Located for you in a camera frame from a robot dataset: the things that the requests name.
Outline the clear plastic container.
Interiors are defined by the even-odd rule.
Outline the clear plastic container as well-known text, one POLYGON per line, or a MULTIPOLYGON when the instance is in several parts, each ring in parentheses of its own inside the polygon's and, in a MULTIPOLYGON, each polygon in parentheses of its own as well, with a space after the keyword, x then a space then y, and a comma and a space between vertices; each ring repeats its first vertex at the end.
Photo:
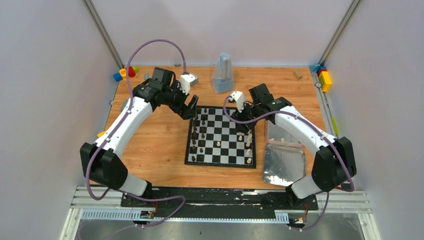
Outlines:
POLYGON ((280 146, 301 149, 304 145, 286 129, 267 120, 265 124, 265 142, 280 146))

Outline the black white chessboard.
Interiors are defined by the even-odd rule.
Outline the black white chessboard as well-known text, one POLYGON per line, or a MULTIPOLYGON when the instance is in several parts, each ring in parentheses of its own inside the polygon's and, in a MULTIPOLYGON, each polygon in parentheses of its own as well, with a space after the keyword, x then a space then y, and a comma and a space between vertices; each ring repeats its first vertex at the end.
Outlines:
POLYGON ((190 120, 185 160, 186 165, 255 169, 255 131, 236 131, 236 124, 224 114, 221 106, 200 105, 197 117, 190 120))

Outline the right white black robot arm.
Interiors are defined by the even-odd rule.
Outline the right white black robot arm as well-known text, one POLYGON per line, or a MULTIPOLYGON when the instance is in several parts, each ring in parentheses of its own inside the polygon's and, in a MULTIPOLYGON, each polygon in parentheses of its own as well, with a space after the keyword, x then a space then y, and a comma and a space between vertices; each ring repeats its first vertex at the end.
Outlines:
POLYGON ((264 119, 288 131, 314 154, 311 173, 286 188, 285 201, 290 208, 298 209, 311 195, 341 189, 345 182, 349 182, 348 192, 355 190, 352 178, 357 174, 357 167, 353 144, 347 137, 337 138, 320 129, 290 101, 273 97, 264 83, 251 88, 249 94, 252 102, 247 101, 241 91, 231 92, 224 100, 225 105, 236 105, 235 112, 224 114, 236 124, 238 132, 248 133, 264 119))

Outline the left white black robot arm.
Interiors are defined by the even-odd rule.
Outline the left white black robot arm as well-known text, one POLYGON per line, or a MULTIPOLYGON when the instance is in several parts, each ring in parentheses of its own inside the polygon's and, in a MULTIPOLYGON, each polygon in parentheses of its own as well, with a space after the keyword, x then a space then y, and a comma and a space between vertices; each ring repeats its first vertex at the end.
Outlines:
POLYGON ((193 73, 179 79, 173 71, 155 67, 151 78, 137 85, 122 112, 94 143, 85 142, 80 148, 83 175, 87 183, 94 181, 109 189, 134 195, 140 206, 153 201, 152 184, 129 173, 121 160, 126 146, 139 126, 157 107, 168 106, 183 120, 193 119, 199 100, 194 95, 185 104, 191 87, 198 83, 193 73))

